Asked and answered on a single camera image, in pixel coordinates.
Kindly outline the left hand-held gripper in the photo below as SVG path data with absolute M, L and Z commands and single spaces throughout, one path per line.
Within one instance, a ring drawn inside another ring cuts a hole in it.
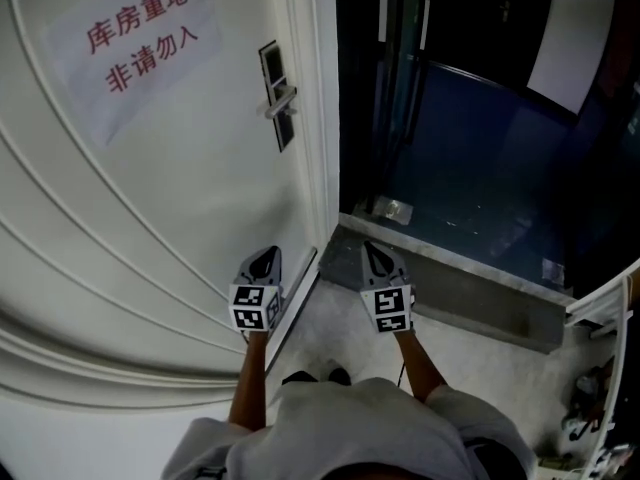
M 234 327 L 244 332 L 273 332 L 283 314 L 282 252 L 269 246 L 246 258 L 229 290 Z

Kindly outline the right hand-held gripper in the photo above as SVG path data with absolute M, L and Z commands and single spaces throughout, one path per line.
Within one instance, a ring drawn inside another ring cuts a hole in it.
M 379 334 L 410 331 L 415 289 L 404 259 L 394 250 L 365 240 L 361 246 L 360 297 Z

